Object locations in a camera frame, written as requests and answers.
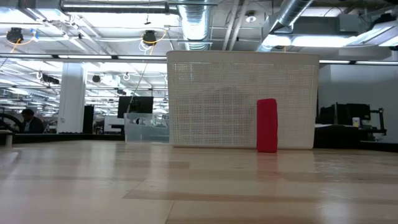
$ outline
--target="ceiling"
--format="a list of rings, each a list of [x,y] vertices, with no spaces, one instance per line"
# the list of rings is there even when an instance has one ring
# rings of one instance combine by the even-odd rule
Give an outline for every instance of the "ceiling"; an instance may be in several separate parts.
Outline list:
[[[113,4],[114,1],[101,1]],[[142,2],[155,4],[155,1]],[[214,4],[210,11],[210,34],[208,41],[210,50],[221,50],[225,38],[226,27],[229,20],[232,0],[208,1]],[[252,0],[247,11],[254,11],[256,20],[247,22],[243,20],[239,30],[239,40],[233,50],[255,51],[262,42],[264,21],[267,16],[279,10],[282,1],[279,0]],[[340,14],[362,14],[391,7],[385,1],[314,1],[302,16],[310,17],[336,17]],[[131,14],[131,13],[95,13],[95,12],[69,12],[67,14],[42,13],[51,24],[38,22],[18,9],[0,7],[0,52],[19,54],[110,54],[110,55],[165,55],[171,50],[185,50],[184,34],[181,19],[178,15],[165,14]],[[361,21],[363,26],[369,26],[366,21]],[[17,45],[8,42],[7,31],[11,27],[23,28],[24,43]],[[153,49],[142,43],[142,34],[145,30],[154,30],[158,41]],[[294,47],[287,46],[287,52],[303,52],[321,55],[322,58],[344,58],[367,56],[368,59],[384,59],[389,56],[387,48],[370,48],[366,53],[364,49],[354,47],[321,48],[321,47]],[[61,80],[62,62],[38,62],[29,60],[3,60],[0,59],[0,85],[24,86],[20,91],[12,88],[2,88],[1,106],[7,110],[19,110],[24,106],[36,106],[43,115],[53,115],[57,112],[59,103],[59,85],[43,83],[37,77],[42,74]],[[86,104],[96,105],[98,113],[115,114],[117,103],[116,90],[104,89],[107,87],[129,88],[127,95],[132,94],[135,87],[137,95],[154,96],[162,104],[162,109],[167,106],[167,66],[164,63],[85,63],[88,83],[86,91]],[[93,75],[103,77],[112,76],[115,82],[94,83]],[[137,86],[140,76],[143,79]]]

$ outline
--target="silver ventilation duct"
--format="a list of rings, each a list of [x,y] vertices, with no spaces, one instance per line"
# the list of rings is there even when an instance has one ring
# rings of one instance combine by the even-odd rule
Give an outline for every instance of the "silver ventilation duct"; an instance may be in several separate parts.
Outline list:
[[[210,6],[201,5],[178,5],[178,10],[182,18],[182,31],[187,40],[205,40],[208,36]],[[208,44],[188,43],[185,44],[187,50],[208,50]]]
[[[278,21],[281,25],[288,27],[300,17],[304,10],[309,7],[313,0],[285,0],[280,6]]]
[[[257,51],[268,52],[273,46],[265,44],[267,36],[275,31],[281,33],[291,33],[293,31],[294,22],[300,17],[304,10],[311,5],[313,0],[284,0],[280,6],[280,10],[267,17],[266,22],[262,28],[264,34],[262,43],[257,48]]]

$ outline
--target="white pillar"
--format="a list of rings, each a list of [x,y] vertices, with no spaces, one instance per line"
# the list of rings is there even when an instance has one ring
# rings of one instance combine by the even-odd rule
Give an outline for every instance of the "white pillar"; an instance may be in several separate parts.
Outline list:
[[[86,78],[83,63],[63,64],[58,133],[81,133],[83,131]]]

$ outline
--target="white wall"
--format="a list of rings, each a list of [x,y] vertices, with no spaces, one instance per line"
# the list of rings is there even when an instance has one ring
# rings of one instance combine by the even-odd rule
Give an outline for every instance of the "white wall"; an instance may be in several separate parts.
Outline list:
[[[319,108],[338,103],[365,103],[384,108],[387,136],[398,142],[398,68],[395,66],[327,65],[319,73]],[[372,124],[380,128],[378,114]]]

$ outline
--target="black monitor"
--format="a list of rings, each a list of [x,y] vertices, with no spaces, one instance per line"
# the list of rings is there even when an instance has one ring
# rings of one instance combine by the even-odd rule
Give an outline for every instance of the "black monitor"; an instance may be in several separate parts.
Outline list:
[[[327,108],[322,107],[319,114],[319,123],[334,124],[335,122],[335,106],[331,105]]]
[[[154,108],[153,96],[119,96],[118,118],[124,118],[124,114],[128,112],[135,113],[152,113]]]
[[[351,118],[361,118],[361,120],[371,119],[371,107],[369,105],[347,103],[347,107]]]

